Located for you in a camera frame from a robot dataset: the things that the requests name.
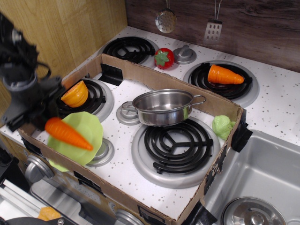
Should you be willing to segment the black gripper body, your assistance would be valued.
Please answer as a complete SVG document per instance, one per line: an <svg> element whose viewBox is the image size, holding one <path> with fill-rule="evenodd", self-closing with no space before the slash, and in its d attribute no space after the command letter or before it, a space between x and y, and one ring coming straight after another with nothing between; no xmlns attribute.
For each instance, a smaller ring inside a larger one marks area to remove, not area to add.
<svg viewBox="0 0 300 225"><path fill-rule="evenodd" d="M1 78L11 95L10 105L1 117L1 123L11 131L16 131L27 123L44 130L45 123L50 118L58 117L56 100L65 90L60 76L38 81L35 75L24 82L11 82L3 76Z"/></svg>

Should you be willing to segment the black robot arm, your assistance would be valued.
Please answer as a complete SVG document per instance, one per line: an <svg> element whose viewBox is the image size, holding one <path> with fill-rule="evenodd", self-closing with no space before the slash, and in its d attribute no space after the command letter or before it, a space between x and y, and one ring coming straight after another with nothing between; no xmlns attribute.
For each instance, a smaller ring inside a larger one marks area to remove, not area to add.
<svg viewBox="0 0 300 225"><path fill-rule="evenodd" d="M30 45L23 33L4 15L0 16L0 80L11 96L11 102L1 122L11 131L31 123L44 130L46 122L57 117L56 98L63 93L60 76L51 76L51 70L38 78L38 61L35 45Z"/></svg>

